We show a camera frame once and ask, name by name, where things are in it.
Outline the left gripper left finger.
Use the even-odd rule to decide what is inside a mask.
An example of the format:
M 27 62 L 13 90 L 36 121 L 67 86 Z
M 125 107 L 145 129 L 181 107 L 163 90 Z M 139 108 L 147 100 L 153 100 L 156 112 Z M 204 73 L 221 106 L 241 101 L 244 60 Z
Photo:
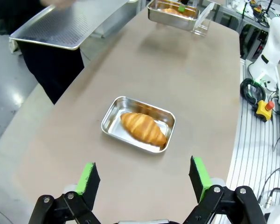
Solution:
M 77 224 L 99 224 L 92 213 L 99 183 L 96 163 L 87 163 L 75 190 L 58 198 L 42 195 L 37 199 L 29 223 L 64 224 L 73 220 Z

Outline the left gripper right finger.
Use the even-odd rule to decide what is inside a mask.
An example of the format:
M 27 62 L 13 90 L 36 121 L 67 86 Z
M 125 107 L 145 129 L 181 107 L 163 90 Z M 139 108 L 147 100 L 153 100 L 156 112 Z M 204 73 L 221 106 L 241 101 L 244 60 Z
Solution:
M 185 224 L 207 224 L 215 215 L 227 216 L 232 224 L 266 223 L 253 190 L 239 186 L 233 191 L 213 184 L 200 157 L 191 157 L 189 177 L 198 205 L 185 219 Z

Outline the person left hand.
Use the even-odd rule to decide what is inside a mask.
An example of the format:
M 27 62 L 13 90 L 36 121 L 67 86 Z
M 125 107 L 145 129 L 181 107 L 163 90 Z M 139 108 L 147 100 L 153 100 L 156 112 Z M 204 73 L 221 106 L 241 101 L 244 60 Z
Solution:
M 59 9 L 65 9 L 70 7 L 76 2 L 76 0 L 40 0 L 43 6 L 53 5 Z

